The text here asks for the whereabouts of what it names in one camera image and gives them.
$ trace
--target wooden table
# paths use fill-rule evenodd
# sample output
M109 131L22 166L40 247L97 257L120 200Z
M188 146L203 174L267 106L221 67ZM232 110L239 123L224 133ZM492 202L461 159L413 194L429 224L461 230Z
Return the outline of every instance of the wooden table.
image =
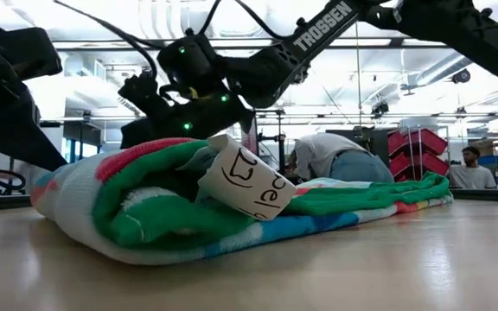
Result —
M457 201L170 267L0 211L0 310L498 310L498 203Z

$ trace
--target gray shirt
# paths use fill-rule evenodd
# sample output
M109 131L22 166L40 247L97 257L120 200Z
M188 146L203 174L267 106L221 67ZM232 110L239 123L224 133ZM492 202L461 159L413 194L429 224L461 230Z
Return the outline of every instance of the gray shirt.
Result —
M297 154L296 173L306 180L311 179L310 169L316 177L329 177L335 156L343 150L362 150L359 144L330 133L304 136L295 142Z
M463 165L453 165L450 167L450 179L454 186L463 189L486 189L497 186L491 171L481 166L468 168Z

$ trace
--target striped towel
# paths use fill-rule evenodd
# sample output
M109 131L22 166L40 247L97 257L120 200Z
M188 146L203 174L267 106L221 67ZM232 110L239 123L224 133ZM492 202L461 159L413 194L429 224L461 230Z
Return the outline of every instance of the striped towel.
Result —
M215 257L452 201L449 182L435 174L398 184L316 179L261 222L201 200L197 181L213 160L201 156L206 148L206 141L168 138L95 155L44 175L31 200L71 238L142 265Z

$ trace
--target laboratory room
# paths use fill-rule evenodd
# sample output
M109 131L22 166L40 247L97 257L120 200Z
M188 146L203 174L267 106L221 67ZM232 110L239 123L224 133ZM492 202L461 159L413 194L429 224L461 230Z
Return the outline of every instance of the laboratory room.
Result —
M498 1L0 0L0 310L126 307L498 310Z

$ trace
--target person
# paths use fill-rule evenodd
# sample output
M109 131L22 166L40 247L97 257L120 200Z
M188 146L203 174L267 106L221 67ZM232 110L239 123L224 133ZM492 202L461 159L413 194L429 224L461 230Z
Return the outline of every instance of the person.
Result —
M495 188L495 178L491 171L477 164L480 150L476 147L463 149L463 159L466 165L450 167L450 180L453 186L463 189L490 189Z
M318 133L295 142L290 166L304 180L329 177L339 181L393 182L386 164L346 137Z

